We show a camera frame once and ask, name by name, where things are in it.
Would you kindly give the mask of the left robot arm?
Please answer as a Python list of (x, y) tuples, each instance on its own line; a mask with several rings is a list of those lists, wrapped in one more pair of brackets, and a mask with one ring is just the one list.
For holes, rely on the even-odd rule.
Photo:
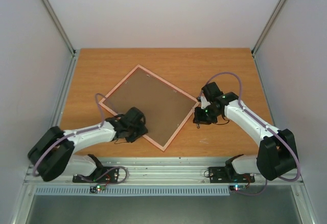
[(125, 114), (103, 118), (101, 123), (75, 130), (62, 130), (59, 126), (48, 129), (28, 152), (33, 165), (32, 175), (50, 182), (61, 175), (76, 175), (88, 183), (98, 183), (109, 173), (93, 155), (75, 153), (104, 142), (124, 139), (133, 143), (148, 132), (146, 117), (136, 107)]

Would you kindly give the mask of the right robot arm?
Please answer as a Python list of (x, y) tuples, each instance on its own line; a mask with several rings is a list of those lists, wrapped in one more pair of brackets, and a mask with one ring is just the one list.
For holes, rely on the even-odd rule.
[(245, 173), (259, 173), (266, 180), (282, 178), (299, 170), (294, 134), (280, 130), (253, 113), (233, 92), (222, 92), (215, 82), (206, 84), (198, 98), (200, 106), (194, 110), (197, 126), (217, 124), (222, 117), (236, 123), (258, 145), (256, 155), (240, 154), (225, 162), (225, 174), (230, 181), (239, 180)]

